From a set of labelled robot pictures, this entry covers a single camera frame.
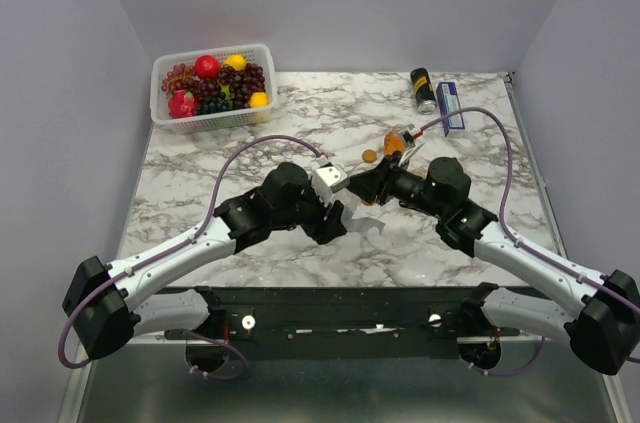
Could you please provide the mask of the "clear bottle black cap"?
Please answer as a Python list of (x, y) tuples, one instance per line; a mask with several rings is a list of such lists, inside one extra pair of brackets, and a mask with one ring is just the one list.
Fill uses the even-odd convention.
[(385, 223), (372, 217), (357, 217), (356, 212), (360, 206), (360, 198), (346, 189), (337, 193), (337, 199), (343, 204), (341, 224), (348, 233), (367, 233), (370, 230), (381, 232)]

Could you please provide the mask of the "orange juice bottle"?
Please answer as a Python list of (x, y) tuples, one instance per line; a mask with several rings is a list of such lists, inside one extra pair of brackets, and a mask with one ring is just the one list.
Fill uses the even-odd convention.
[(384, 155), (391, 156), (395, 152), (403, 153), (406, 150), (406, 143), (402, 134), (403, 134), (403, 127), (396, 125), (384, 136), (384, 140), (383, 140)]
[(426, 172), (425, 171), (414, 170), (414, 171), (412, 171), (412, 174), (414, 176), (418, 177), (421, 180), (425, 180), (426, 179)]

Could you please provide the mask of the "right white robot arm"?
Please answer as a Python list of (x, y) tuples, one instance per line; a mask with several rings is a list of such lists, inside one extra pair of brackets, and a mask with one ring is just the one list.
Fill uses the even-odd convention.
[(471, 180), (455, 158), (439, 157), (425, 177), (404, 169), (398, 155), (351, 177), (348, 189), (367, 203), (397, 199), (436, 219), (450, 248), (493, 264), (541, 292), (518, 297), (500, 288), (464, 305), (460, 322), (480, 335), (496, 326), (569, 346), (589, 368), (615, 375), (639, 343), (639, 288), (621, 270), (604, 274), (573, 263), (514, 233), (469, 197)]

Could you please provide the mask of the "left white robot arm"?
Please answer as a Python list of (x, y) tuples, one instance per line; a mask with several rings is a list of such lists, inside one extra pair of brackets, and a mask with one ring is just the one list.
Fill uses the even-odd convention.
[(214, 336), (222, 315), (199, 293), (189, 297), (186, 315), (174, 304), (143, 306), (177, 279), (262, 243), (275, 231), (300, 227), (318, 244), (344, 235), (345, 207), (332, 198), (348, 183), (338, 165), (307, 173), (281, 163), (261, 185), (225, 200), (202, 222), (150, 250), (110, 263), (96, 256), (85, 259), (62, 302), (63, 332), (76, 333), (90, 360), (115, 353), (135, 334), (168, 329), (170, 318), (201, 338)]

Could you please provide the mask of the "black drink can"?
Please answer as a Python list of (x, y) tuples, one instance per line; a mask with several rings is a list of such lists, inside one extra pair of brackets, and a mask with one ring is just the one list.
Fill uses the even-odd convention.
[(410, 73), (410, 80), (418, 112), (433, 113), (437, 102), (428, 71), (425, 68), (414, 69)]

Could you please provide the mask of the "blue white box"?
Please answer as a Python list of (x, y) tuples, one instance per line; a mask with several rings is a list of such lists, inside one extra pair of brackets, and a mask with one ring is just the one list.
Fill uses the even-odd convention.
[(465, 121), (461, 113), (453, 115), (460, 110), (460, 100), (457, 86), (453, 81), (440, 82), (436, 89), (436, 97), (440, 113), (447, 118), (442, 121), (444, 135), (446, 137), (458, 137), (465, 131)]

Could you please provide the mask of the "yellow lemon front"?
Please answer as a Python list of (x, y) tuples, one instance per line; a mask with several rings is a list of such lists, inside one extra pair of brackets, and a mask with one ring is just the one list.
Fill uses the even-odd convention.
[(269, 105), (269, 97), (266, 92), (254, 92), (249, 98), (250, 108), (262, 108)]

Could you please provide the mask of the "yellow lemon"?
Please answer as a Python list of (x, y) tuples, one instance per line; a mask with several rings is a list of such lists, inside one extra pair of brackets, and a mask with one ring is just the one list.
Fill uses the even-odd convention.
[(269, 97), (266, 92), (254, 92), (249, 98), (250, 108), (262, 108), (269, 105)]
[(241, 54), (234, 54), (224, 60), (224, 65), (233, 68), (235, 71), (242, 72), (248, 64), (247, 59)]

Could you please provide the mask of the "black grape bunch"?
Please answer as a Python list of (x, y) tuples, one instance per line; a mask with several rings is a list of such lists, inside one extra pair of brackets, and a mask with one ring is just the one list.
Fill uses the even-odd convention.
[(210, 115), (224, 113), (233, 110), (233, 103), (223, 92), (203, 96), (197, 105), (196, 114)]

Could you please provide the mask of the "dark red grape bunch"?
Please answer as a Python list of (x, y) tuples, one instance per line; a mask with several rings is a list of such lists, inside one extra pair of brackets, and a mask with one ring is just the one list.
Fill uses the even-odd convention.
[(223, 92), (233, 103), (232, 111), (249, 109), (251, 95), (266, 92), (265, 76), (263, 68), (255, 64), (247, 64), (242, 72), (224, 65), (217, 79), (195, 77), (188, 91), (198, 98), (198, 102), (203, 96)]

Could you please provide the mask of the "white plastic fruit basket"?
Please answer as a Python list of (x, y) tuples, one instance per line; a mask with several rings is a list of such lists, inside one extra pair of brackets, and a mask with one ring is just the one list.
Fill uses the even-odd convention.
[(153, 65), (153, 123), (178, 134), (265, 122), (276, 106), (270, 50), (263, 44), (166, 55)]

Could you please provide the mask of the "yellow lemon back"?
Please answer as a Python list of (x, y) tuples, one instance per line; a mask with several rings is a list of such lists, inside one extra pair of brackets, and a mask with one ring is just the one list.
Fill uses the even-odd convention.
[(241, 54), (234, 54), (224, 60), (224, 65), (233, 68), (235, 71), (242, 72), (248, 64), (247, 59)]

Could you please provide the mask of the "pink dragon fruit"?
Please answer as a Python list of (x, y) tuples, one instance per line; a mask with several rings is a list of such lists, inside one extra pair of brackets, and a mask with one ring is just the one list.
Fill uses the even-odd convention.
[(197, 114), (198, 98), (188, 90), (175, 92), (168, 101), (169, 116), (172, 119), (193, 117)]

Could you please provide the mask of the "red apple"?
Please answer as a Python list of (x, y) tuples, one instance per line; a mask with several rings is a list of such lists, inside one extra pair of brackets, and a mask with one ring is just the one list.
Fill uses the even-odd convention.
[(222, 66), (213, 55), (202, 55), (194, 63), (194, 71), (200, 79), (217, 79)]

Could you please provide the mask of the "red grape bunch left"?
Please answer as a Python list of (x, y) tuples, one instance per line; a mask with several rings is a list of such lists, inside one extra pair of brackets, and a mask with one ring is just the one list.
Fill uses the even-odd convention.
[(161, 90), (172, 96), (178, 91), (188, 90), (194, 79), (195, 70), (193, 65), (177, 64), (163, 78)]

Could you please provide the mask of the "black aluminium base frame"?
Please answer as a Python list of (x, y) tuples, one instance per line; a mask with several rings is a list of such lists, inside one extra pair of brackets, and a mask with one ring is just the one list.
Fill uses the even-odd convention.
[(476, 289), (177, 287), (137, 309), (134, 333), (184, 342), (211, 356), (212, 340), (250, 362), (430, 357), (457, 358), (465, 338), (495, 331), (473, 308)]

